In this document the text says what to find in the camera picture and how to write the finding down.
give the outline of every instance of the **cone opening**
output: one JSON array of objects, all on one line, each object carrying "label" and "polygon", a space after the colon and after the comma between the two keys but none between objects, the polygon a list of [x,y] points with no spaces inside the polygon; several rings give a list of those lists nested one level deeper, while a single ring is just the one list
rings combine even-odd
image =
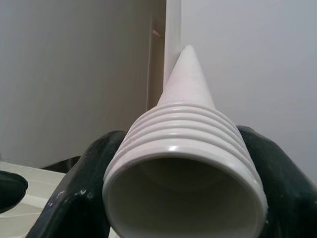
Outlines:
[{"label": "cone opening", "polygon": [[129,238],[245,238],[257,232],[253,194],[228,172],[189,158],[141,161],[106,196],[114,229]]}]

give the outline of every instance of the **white plastic cone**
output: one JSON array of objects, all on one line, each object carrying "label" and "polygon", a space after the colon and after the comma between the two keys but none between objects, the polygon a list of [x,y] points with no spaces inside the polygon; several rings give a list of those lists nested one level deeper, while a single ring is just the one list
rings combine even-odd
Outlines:
[{"label": "white plastic cone", "polygon": [[215,109],[191,46],[109,164],[103,199],[122,238],[254,238],[261,231],[261,179],[238,129]]}]

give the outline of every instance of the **gray wall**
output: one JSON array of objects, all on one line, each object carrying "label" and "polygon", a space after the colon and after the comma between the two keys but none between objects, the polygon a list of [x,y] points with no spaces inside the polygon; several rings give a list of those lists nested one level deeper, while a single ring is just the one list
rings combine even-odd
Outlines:
[{"label": "gray wall", "polygon": [[0,150],[41,167],[145,111],[162,0],[0,1]]},{"label": "gray wall", "polygon": [[278,143],[317,184],[317,1],[182,0],[217,108]]}]

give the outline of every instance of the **white cone-shaped object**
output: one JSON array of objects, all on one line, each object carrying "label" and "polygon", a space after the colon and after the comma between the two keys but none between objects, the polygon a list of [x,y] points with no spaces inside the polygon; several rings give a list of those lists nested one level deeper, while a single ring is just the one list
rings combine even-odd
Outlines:
[{"label": "white cone-shaped object", "polygon": [[108,166],[105,209],[122,238],[254,238],[261,179],[238,129],[215,109],[196,54],[182,51],[158,105]]}]

